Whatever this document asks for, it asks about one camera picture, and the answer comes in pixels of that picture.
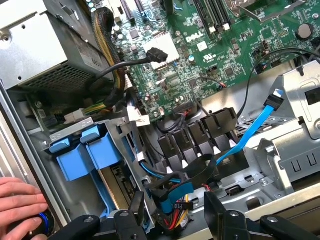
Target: black wire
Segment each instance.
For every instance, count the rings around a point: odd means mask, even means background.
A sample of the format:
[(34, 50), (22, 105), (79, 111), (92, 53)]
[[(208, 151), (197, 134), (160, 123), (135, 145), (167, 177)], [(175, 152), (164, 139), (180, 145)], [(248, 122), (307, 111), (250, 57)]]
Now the black wire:
[(248, 96), (249, 96), (249, 87), (250, 87), (250, 84), (251, 84), (251, 80), (253, 78), (253, 74), (255, 72), (255, 69), (256, 67), (266, 58), (270, 57), (271, 55), (273, 54), (277, 54), (279, 53), (279, 55), (277, 55), (276, 57), (274, 57), (273, 59), (270, 59), (268, 61), (268, 64), (270, 62), (272, 62), (274, 59), (276, 58), (279, 58), (280, 56), (283, 56), (283, 55), (286, 55), (286, 54), (296, 54), (296, 55), (299, 55), (299, 56), (303, 56), (303, 54), (301, 52), (304, 52), (304, 53), (307, 53), (307, 54), (311, 54), (313, 56), (316, 56), (317, 58), (320, 57), (320, 55), (316, 52), (311, 52), (311, 51), (308, 51), (308, 50), (304, 50), (304, 49), (300, 49), (300, 48), (296, 48), (296, 47), (287, 47), (287, 48), (282, 48), (282, 49), (278, 49), (278, 50), (275, 50), (275, 51), (272, 51), (270, 52), (269, 54), (263, 56), (259, 61), (256, 62), (256, 64), (254, 65), (254, 67), (252, 68), (251, 70), (251, 73), (250, 73), (250, 76), (248, 78), (248, 82), (247, 82), (247, 85), (246, 85), (246, 92), (245, 92), (245, 98), (244, 98), (244, 103), (242, 105), (242, 107), (240, 108), (239, 112), (237, 113), (237, 117), (240, 118), (242, 113), (244, 112), (245, 110), (245, 107), (246, 107), (246, 104), (247, 104), (247, 101), (248, 101)]
[(103, 78), (105, 75), (117, 70), (117, 69), (121, 69), (123, 67), (128, 67), (128, 66), (134, 66), (134, 65), (141, 65), (141, 64), (148, 64), (150, 63), (150, 58), (146, 57), (144, 59), (139, 59), (139, 60), (132, 60), (132, 61), (123, 61), (120, 63), (117, 63), (105, 70), (103, 70), (102, 72), (100, 72), (96, 77), (95, 80), (98, 81), (99, 79)]
[(198, 105), (198, 107), (205, 113), (205, 115), (209, 115), (209, 113), (207, 112), (207, 110), (201, 105), (201, 103), (198, 101), (197, 97), (196, 97), (196, 94), (195, 94), (195, 84), (198, 80), (209, 80), (209, 81), (213, 81), (217, 84), (219, 84), (220, 86), (224, 87), (221, 82), (219, 82), (218, 80), (212, 78), (212, 77), (206, 77), (206, 76), (201, 76), (201, 77), (198, 77), (196, 78), (192, 85), (191, 85), (191, 92), (192, 92), (192, 97), (194, 99), (194, 101), (196, 102), (196, 104)]
[(157, 154), (159, 154), (161, 157), (165, 158), (165, 155), (163, 155), (161, 152), (159, 152), (159, 151), (155, 148), (155, 146), (152, 145), (151, 142), (149, 142), (149, 145), (150, 145), (150, 147), (151, 147)]
[(180, 118), (178, 120), (176, 120), (170, 127), (168, 128), (162, 128), (160, 126), (160, 121), (156, 122), (156, 127), (159, 129), (159, 131), (163, 134), (167, 134), (169, 132), (171, 132), (172, 130), (174, 130), (175, 128), (177, 128), (180, 124), (181, 121), (183, 121), (184, 116), (180, 115)]

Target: microchip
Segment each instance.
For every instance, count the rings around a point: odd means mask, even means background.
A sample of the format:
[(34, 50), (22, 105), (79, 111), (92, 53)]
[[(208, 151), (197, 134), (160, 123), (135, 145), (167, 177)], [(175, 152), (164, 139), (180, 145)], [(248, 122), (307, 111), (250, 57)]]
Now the microchip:
[(131, 38), (132, 38), (132, 39), (136, 39), (136, 38), (139, 37), (139, 33), (138, 33), (137, 29), (132, 30), (132, 31), (130, 32), (130, 35), (131, 35)]
[(240, 49), (239, 45), (238, 44), (233, 44), (233, 48), (234, 50), (238, 51)]
[(232, 77), (233, 75), (235, 75), (234, 70), (232, 69), (232, 67), (227, 68), (225, 71), (225, 74), (227, 75), (228, 78)]
[(190, 85), (190, 88), (195, 88), (195, 87), (197, 87), (197, 86), (198, 86), (197, 80), (196, 80), (196, 79), (191, 79), (191, 80), (189, 81), (189, 85)]

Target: black plastic tab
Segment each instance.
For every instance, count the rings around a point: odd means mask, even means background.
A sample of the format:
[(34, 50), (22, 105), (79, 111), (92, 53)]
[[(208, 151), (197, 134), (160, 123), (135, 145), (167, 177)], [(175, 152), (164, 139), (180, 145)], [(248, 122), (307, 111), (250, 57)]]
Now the black plastic tab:
[(278, 97), (274, 94), (271, 94), (264, 103), (264, 106), (271, 106), (274, 108), (274, 111), (277, 111), (280, 106), (283, 104), (284, 99)]
[(233, 108), (225, 108), (202, 119), (212, 139), (236, 129), (237, 114)]
[(223, 216), (222, 240), (231, 239), (251, 240), (246, 217), (239, 211), (226, 211)]
[(191, 140), (190, 135), (185, 129), (177, 130), (173, 133), (174, 139), (179, 146), (183, 158), (188, 164), (192, 163), (197, 158), (197, 150)]
[(264, 231), (273, 235), (276, 239), (319, 240), (319, 238), (312, 233), (300, 228), (299, 226), (280, 216), (263, 216), (260, 219), (260, 225)]
[(182, 156), (180, 154), (178, 145), (176, 144), (174, 137), (168, 133), (159, 138), (158, 143), (163, 151), (164, 156), (168, 159), (171, 169), (180, 171), (183, 169)]

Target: ram slot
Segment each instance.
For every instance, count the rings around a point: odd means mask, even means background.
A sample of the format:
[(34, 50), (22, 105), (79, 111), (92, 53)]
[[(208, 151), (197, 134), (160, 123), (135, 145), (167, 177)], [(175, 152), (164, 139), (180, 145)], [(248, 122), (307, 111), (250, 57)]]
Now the ram slot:
[(214, 16), (216, 29), (219, 29), (224, 24), (224, 18), (223, 15), (220, 12), (219, 6), (217, 5), (217, 2), (215, 0), (206, 0), (208, 2), (208, 9), (210, 12), (212, 12), (212, 15)]
[(223, 19), (224, 19), (224, 24), (229, 24), (230, 18), (229, 18), (228, 12), (226, 10), (226, 7), (225, 7), (223, 1), (217, 0), (217, 3), (220, 6), (221, 14), (223, 15)]

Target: human hand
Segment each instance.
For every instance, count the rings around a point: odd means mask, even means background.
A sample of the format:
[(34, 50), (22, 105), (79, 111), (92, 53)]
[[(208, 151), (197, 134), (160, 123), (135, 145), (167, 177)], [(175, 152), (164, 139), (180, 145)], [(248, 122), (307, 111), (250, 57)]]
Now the human hand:
[[(36, 187), (18, 178), (0, 177), (0, 239), (22, 240), (29, 232), (36, 230), (42, 223), (36, 216), (48, 208), (45, 197)], [(8, 226), (23, 221), (7, 233)], [(35, 236), (32, 240), (46, 240), (45, 235)]]

